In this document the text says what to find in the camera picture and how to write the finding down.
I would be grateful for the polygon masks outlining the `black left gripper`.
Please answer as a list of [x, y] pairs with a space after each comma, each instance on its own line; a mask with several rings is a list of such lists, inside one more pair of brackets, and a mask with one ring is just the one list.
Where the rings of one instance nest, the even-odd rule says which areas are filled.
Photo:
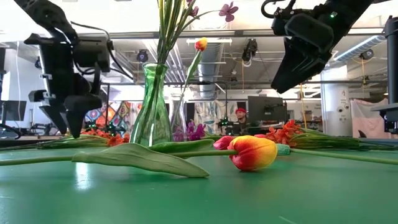
[[[74, 71], [71, 46], [37, 34], [31, 34], [24, 43], [39, 46], [42, 66], [40, 77], [45, 84], [43, 90], [33, 90], [29, 93], [29, 101], [52, 105], [39, 108], [61, 134], [67, 132], [68, 124], [72, 136], [79, 138], [85, 115], [102, 107], [102, 102], [96, 95], [87, 94], [90, 92], [89, 82]], [[66, 109], [67, 124], [60, 110], [53, 106], [62, 104]]]

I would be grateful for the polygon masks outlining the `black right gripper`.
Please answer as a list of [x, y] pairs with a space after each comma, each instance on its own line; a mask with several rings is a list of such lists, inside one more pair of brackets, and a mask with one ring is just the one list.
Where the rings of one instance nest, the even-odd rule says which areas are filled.
[[[320, 6], [313, 9], [278, 8], [274, 13], [272, 30], [274, 34], [309, 34], [320, 27], [316, 16]], [[305, 55], [295, 49], [291, 39], [284, 39], [285, 55], [271, 83], [278, 93], [297, 86], [319, 74], [330, 59], [330, 52]]]

